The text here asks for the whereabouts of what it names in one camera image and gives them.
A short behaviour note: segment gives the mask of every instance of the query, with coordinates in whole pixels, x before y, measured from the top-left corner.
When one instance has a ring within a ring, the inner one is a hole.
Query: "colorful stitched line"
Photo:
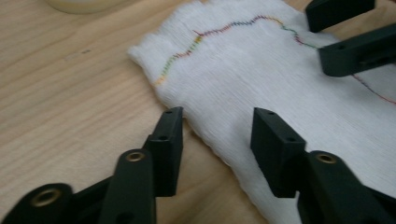
[[[361,83],[361,85],[365,86],[367,88],[367,90],[369,90],[370,92],[372,92],[373,94],[375,94],[376,96],[378,96],[379,98],[383,99],[384,101],[387,101],[391,104],[396,105],[395,101],[392,101],[388,98],[386,98],[385,96],[382,96],[381,94],[379,94],[378,92],[374,91],[365,81],[363,81],[363,79],[361,79],[361,77],[358,77],[357,75],[352,75],[356,80],[359,81],[359,83]]]
[[[233,21],[233,22],[229,23],[228,25],[226,25],[223,28],[218,29],[218,30],[210,30],[210,31],[206,31],[206,32],[201,33],[201,34],[196,32],[196,31],[194,31],[196,34],[198,34],[198,36],[195,37],[193,43],[189,46],[189,48],[184,53],[177,53],[177,54],[173,55],[172,57],[170,57],[168,59],[168,61],[166,61],[166,64],[163,67],[163,71],[162,71],[160,77],[153,83],[154,86],[161,85],[166,80],[166,76],[168,75],[169,69],[171,68],[172,64],[179,58],[190,56],[192,54],[192,52],[196,50],[197,46],[202,42],[202,40],[203,40],[203,38],[205,36],[217,35],[217,34],[224,33],[225,31],[229,30],[233,26],[253,25],[258,20],[274,21],[280,26],[280,28],[282,30],[292,32],[294,40],[297,43],[299,43],[300,45],[307,46],[307,47],[313,48],[313,49],[317,49],[318,48],[318,47],[315,47],[313,45],[310,45],[310,44],[307,44],[307,43],[303,42],[301,40],[299,34],[297,33],[297,31],[288,28],[287,26],[285,26],[285,24],[282,21],[280,21],[279,19],[274,18],[274,17],[257,16],[255,18],[253,18],[253,20],[251,20],[251,21]]]

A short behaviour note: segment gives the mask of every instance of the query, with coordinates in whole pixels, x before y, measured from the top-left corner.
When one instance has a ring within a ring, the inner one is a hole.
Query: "wooden table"
[[[71,15],[39,0],[0,7],[0,218],[38,186],[74,191],[110,176],[165,110],[126,54],[183,0],[139,0]],[[303,9],[307,0],[289,2]],[[396,22],[396,4],[329,31],[341,38]],[[158,223],[266,223],[229,167],[184,125],[177,196],[157,200]]]

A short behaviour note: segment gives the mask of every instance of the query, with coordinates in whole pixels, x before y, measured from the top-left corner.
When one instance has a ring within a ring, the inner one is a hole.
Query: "bolt hole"
[[[329,163],[329,164],[334,164],[337,162],[337,160],[328,154],[318,154],[317,159],[321,162]]]
[[[165,141],[165,140],[168,140],[168,137],[163,135],[163,136],[158,137],[158,139]]]
[[[141,152],[132,152],[126,156],[127,161],[141,161],[145,158],[145,154]]]
[[[55,202],[61,197],[62,192],[58,189],[46,189],[38,193],[31,201],[32,206],[42,207]]]
[[[117,224],[128,224],[134,220],[134,214],[132,213],[121,213],[117,216]]]

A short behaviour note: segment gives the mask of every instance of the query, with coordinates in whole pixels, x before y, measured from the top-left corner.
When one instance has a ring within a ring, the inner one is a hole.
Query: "white cloth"
[[[253,107],[275,111],[308,151],[338,155],[364,185],[396,197],[395,66],[327,77],[315,48],[337,40],[307,30],[304,14],[279,0],[196,1],[129,49],[270,223],[301,221],[294,199],[272,195],[249,149]]]

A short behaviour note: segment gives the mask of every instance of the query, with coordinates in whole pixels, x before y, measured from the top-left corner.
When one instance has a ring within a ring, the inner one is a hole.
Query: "black plastic bracket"
[[[396,23],[319,49],[324,74],[344,77],[396,62]]]
[[[73,194],[49,184],[26,194],[3,224],[155,224],[155,197],[173,196],[183,148],[182,107],[163,113],[143,149],[123,153],[113,176]]]
[[[309,30],[319,32],[375,7],[375,0],[313,0],[306,8]]]
[[[394,224],[396,202],[364,187],[337,156],[304,151],[305,141],[276,113],[255,108],[251,149],[276,197],[293,198],[304,224]]]

